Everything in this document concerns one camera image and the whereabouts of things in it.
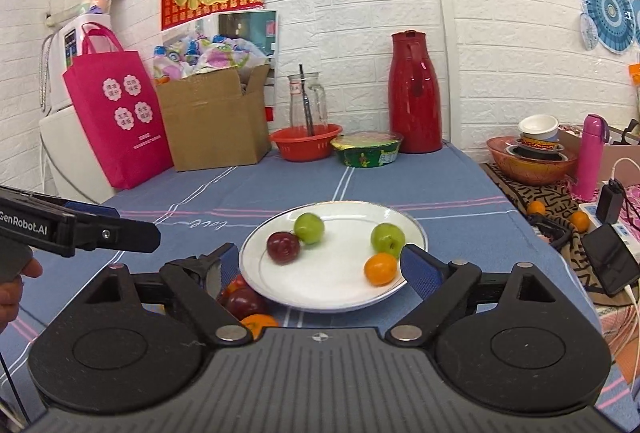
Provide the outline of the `person's left hand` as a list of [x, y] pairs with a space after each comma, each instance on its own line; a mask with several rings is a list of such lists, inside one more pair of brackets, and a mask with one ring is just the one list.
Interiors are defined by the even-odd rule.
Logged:
[[9, 283], [0, 286], [0, 331], [14, 321], [20, 311], [23, 296], [23, 278], [36, 279], [42, 275], [41, 264], [33, 257], [22, 271]]

